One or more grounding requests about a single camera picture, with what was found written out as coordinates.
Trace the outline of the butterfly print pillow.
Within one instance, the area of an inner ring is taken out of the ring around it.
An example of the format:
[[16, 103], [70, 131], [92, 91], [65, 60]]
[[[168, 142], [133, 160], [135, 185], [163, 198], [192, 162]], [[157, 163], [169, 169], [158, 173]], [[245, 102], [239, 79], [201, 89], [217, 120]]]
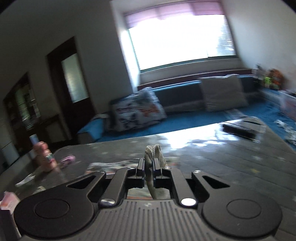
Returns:
[[118, 132], [154, 125], [167, 117], [151, 87], [117, 100], [111, 110]]

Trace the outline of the blue corner sofa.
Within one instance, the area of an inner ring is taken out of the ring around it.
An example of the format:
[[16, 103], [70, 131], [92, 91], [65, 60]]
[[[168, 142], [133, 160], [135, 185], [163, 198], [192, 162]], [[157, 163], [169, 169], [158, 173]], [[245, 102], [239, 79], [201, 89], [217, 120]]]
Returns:
[[249, 105], [238, 111], [206, 111], [199, 80], [173, 84], [152, 89], [166, 112], [164, 120], [144, 128], [117, 132], [114, 130], [115, 117], [108, 111], [95, 116], [79, 130], [79, 141], [88, 144], [148, 136], [233, 120], [244, 115], [258, 117], [277, 135], [285, 138], [287, 132], [276, 121], [280, 120], [295, 128], [295, 120], [281, 112], [279, 93], [260, 88], [259, 81], [251, 75], [240, 75], [239, 79]]

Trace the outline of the small pink crumpled cloth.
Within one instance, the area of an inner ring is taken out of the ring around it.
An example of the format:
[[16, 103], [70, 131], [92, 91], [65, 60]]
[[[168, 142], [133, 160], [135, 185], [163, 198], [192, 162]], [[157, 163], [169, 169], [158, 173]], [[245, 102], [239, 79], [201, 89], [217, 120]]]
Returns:
[[76, 157], [74, 155], [70, 155], [70, 156], [64, 157], [60, 161], [60, 167], [61, 168], [65, 168], [65, 167], [69, 166], [70, 164], [74, 163], [75, 160], [76, 160]]

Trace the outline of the pink rabbit figurine with eyes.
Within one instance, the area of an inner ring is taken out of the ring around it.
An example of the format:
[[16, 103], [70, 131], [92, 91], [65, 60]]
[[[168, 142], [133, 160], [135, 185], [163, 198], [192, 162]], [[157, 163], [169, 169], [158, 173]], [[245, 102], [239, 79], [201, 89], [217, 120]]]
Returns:
[[36, 153], [36, 161], [44, 172], [50, 172], [57, 167], [57, 161], [46, 142], [34, 144], [33, 149]]

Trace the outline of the plain white pillow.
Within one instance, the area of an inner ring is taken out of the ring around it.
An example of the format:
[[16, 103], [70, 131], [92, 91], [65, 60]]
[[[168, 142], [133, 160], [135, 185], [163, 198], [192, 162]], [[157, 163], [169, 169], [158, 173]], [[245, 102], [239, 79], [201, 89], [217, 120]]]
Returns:
[[204, 77], [201, 91], [207, 111], [223, 111], [248, 106], [238, 75]]

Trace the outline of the black tray on table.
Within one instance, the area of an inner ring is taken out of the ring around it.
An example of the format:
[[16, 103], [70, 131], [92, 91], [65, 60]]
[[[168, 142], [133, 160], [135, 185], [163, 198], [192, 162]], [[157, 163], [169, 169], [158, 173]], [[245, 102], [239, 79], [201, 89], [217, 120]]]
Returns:
[[257, 120], [240, 119], [234, 122], [224, 122], [221, 126], [222, 130], [226, 133], [254, 142], [259, 142], [261, 136], [266, 131], [266, 126]]

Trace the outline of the dark wooden door with glass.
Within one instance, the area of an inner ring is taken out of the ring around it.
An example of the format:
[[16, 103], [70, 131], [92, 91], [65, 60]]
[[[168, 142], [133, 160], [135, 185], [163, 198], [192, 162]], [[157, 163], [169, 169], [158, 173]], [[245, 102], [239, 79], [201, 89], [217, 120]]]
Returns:
[[78, 142], [78, 132], [94, 116], [81, 59], [72, 37], [51, 51], [47, 64], [62, 117], [70, 137]]

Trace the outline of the dark wooden cabinet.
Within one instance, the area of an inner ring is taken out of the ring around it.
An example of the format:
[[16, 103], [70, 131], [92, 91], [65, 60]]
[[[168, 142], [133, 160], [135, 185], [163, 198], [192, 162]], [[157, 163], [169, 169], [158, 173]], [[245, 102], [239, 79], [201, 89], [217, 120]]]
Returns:
[[28, 73], [11, 88], [3, 104], [12, 131], [13, 144], [22, 156], [32, 149], [33, 144], [29, 136], [40, 118]]

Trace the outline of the green and orange plush toys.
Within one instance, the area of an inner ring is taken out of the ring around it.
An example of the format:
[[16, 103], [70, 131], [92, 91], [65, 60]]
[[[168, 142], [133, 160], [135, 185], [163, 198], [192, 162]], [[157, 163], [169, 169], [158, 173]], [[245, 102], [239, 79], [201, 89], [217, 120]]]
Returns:
[[267, 71], [263, 78], [263, 86], [276, 91], [282, 90], [283, 82], [283, 74], [274, 68]]

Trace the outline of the clear plastic storage box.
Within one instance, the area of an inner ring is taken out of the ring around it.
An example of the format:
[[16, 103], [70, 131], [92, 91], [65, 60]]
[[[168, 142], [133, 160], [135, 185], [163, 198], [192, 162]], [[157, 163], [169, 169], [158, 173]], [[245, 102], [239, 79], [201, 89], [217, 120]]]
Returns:
[[296, 100], [295, 91], [280, 90], [280, 110], [289, 118], [296, 120]]

